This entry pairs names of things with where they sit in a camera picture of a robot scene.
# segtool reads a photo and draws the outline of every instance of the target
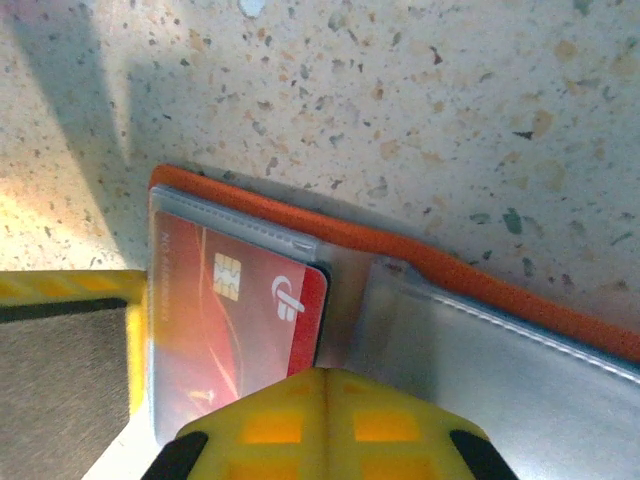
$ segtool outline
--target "yellow rubber piece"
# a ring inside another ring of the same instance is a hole
[[[147,365],[147,276],[139,270],[0,272],[0,306],[103,298],[127,302],[129,411],[142,403]]]

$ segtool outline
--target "orange strap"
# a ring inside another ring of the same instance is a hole
[[[575,312],[480,272],[417,240],[348,223],[170,165],[160,165],[150,187],[168,185],[191,195],[356,250],[401,258],[430,282],[587,345],[640,362],[640,335]]]

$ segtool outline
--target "card chip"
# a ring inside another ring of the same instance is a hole
[[[235,302],[240,295],[242,264],[235,258],[216,253],[213,266],[213,291]]]

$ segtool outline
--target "card logo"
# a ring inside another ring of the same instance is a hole
[[[276,277],[271,284],[271,295],[276,301],[280,320],[293,322],[297,312],[304,313],[304,305],[291,296],[291,282],[284,275]]]

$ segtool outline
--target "gray surface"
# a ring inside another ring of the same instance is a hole
[[[0,479],[82,478],[128,421],[124,309],[0,323],[0,346]]]
[[[640,479],[640,370],[373,267],[348,368],[482,427],[520,480]]]

